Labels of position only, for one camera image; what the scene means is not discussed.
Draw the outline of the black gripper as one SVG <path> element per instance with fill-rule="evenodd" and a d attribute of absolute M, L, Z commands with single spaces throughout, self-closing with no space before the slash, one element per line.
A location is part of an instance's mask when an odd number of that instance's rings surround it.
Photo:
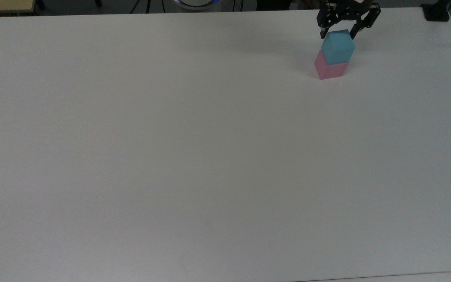
<path fill-rule="evenodd" d="M 318 26 L 320 37 L 324 39 L 329 29 L 338 23 L 337 18 L 349 18 L 356 16 L 350 36 L 354 40 L 358 32 L 364 28 L 371 28 L 381 13 L 381 7 L 372 0 L 325 0 L 325 5 L 320 6 L 318 12 Z"/>

